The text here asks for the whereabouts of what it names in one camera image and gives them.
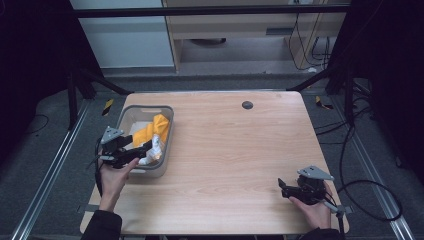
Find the white panel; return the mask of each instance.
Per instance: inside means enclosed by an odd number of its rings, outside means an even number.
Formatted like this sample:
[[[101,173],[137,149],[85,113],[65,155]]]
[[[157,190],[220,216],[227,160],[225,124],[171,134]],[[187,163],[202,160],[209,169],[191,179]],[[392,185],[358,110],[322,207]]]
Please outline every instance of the white panel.
[[[162,7],[160,0],[71,0],[74,9]],[[164,17],[80,19],[101,68],[174,66]]]

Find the crumpled cloth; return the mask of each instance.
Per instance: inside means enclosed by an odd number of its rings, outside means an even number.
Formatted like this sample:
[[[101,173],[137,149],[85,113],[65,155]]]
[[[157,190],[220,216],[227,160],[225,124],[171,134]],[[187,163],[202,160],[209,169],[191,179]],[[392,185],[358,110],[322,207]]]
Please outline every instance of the crumpled cloth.
[[[139,147],[142,143],[148,142],[153,138],[154,134],[159,135],[160,140],[165,143],[168,131],[169,120],[162,114],[158,114],[153,117],[153,122],[133,134],[133,146]]]

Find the wooden table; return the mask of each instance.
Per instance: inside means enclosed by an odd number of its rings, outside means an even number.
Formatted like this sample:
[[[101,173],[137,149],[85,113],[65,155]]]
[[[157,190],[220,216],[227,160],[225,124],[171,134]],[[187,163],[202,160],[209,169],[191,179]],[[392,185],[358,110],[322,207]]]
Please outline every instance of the wooden table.
[[[244,109],[244,101],[253,108]],[[129,95],[128,105],[168,105],[175,115],[165,174],[146,179],[133,173],[122,191],[115,212],[123,218],[123,234],[310,230],[302,213],[282,198],[277,183],[282,178],[297,186],[296,171],[310,165],[328,172],[299,93],[140,93]],[[339,203],[333,183],[329,185]],[[90,204],[99,201],[94,188]],[[82,232],[91,216],[85,213]]]

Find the black metal pole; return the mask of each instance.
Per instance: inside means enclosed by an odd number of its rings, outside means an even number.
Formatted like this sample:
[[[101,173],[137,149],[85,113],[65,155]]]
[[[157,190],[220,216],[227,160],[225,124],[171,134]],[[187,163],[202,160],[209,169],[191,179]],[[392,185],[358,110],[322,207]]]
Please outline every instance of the black metal pole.
[[[82,9],[52,11],[47,14],[58,17],[112,18],[152,17],[186,15],[230,15],[230,14],[277,14],[277,13],[336,13],[347,12],[350,4],[306,4],[306,5],[258,5],[258,6],[207,6],[207,7],[161,7],[122,9]]]

